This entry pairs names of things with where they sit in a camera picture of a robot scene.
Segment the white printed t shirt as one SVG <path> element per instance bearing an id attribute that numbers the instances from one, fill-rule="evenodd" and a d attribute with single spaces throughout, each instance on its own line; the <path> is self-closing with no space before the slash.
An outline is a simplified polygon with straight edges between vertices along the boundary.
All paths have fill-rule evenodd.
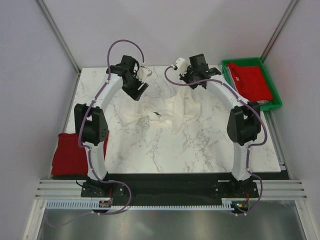
<path id="1" fill-rule="evenodd" d="M 150 129 L 170 128 L 177 134 L 183 125 L 193 123 L 201 115 L 201 104 L 196 102 L 188 87 L 178 89 L 170 98 L 143 96 L 139 101 L 121 101 L 119 117 L 127 126 L 140 119 L 146 119 Z"/>

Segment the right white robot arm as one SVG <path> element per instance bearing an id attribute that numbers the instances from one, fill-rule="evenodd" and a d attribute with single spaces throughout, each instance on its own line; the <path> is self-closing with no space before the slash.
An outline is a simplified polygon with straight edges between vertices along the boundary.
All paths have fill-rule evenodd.
<path id="1" fill-rule="evenodd" d="M 247 191 L 244 182 L 249 179 L 250 148 L 255 146 L 258 134 L 261 132 L 260 105 L 241 96 L 224 79 L 222 72 L 216 67 L 209 67 L 203 54 L 175 61 L 175 67 L 180 73 L 179 79 L 192 89 L 203 87 L 222 102 L 229 112 L 226 132 L 233 142 L 233 167 L 231 174 L 235 181 L 229 184 L 229 191 L 235 197 L 242 196 Z"/>

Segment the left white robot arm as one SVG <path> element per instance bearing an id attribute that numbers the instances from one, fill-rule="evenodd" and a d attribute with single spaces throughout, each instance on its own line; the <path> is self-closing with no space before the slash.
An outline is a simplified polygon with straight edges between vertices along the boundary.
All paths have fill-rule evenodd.
<path id="1" fill-rule="evenodd" d="M 93 97 L 84 104 L 74 107 L 74 127 L 78 135 L 78 145 L 84 148 L 87 156 L 88 174 L 94 180 L 92 191 L 99 197 L 106 196 L 110 185 L 104 181 L 108 171 L 105 166 L 105 140 L 108 138 L 109 127 L 104 111 L 112 98 L 120 90 L 134 101 L 139 101 L 148 88 L 146 79 L 152 71 L 139 64 L 128 55 L 123 55 L 121 62 L 107 68 L 104 79 Z"/>

